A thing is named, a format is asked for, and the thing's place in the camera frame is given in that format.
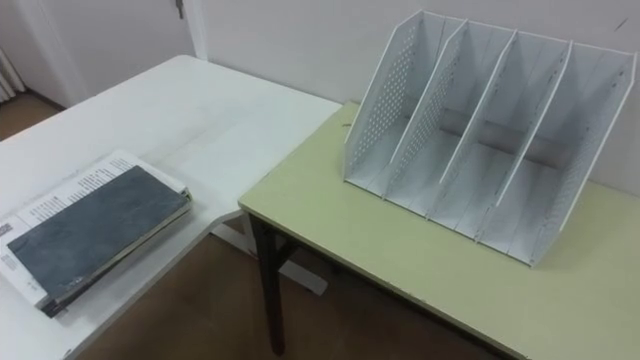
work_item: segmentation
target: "book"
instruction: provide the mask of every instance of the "book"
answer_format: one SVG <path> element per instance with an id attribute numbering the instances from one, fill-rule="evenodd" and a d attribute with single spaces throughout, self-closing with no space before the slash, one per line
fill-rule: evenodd
<path id="1" fill-rule="evenodd" d="M 53 316 L 190 200 L 175 179 L 116 151 L 0 220 L 0 274 Z"/>

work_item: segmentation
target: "dark metal table leg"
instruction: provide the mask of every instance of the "dark metal table leg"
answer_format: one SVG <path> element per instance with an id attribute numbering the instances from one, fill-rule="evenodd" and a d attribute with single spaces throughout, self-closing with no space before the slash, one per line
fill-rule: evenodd
<path id="1" fill-rule="evenodd" d="M 264 306 L 267 312 L 271 350 L 280 356 L 284 353 L 284 328 L 280 300 L 279 264 L 274 231 L 264 221 L 249 215 L 251 229 L 256 240 Z"/>

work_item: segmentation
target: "white desk organizer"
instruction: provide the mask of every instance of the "white desk organizer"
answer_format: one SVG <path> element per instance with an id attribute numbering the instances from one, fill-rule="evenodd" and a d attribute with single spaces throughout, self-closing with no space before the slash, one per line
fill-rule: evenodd
<path id="1" fill-rule="evenodd" d="M 378 65 L 347 136 L 345 180 L 534 265 L 576 203 L 636 60 L 420 12 Z"/>

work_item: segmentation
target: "brown floor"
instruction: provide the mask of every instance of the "brown floor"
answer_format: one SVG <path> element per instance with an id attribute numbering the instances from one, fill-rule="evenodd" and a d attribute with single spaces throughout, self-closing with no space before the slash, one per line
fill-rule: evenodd
<path id="1" fill-rule="evenodd" d="M 31 94 L 18 95 L 0 104 L 0 140 L 55 115 L 58 110 Z"/>
<path id="2" fill-rule="evenodd" d="M 0 108 L 0 137 L 55 113 L 31 97 L 9 105 Z M 312 255 L 295 258 L 329 288 L 318 297 L 283 278 L 282 359 L 494 359 L 361 281 L 332 273 Z M 277 359 L 269 348 L 257 262 L 209 236 L 80 359 Z"/>

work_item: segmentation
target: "light green table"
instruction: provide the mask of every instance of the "light green table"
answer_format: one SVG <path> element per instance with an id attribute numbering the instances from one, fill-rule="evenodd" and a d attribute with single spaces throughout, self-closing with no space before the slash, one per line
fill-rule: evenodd
<path id="1" fill-rule="evenodd" d="M 240 206 L 511 354 L 640 357 L 640 199 L 589 183 L 531 269 L 344 183 L 343 142 L 356 111 L 347 104 L 334 114 Z"/>

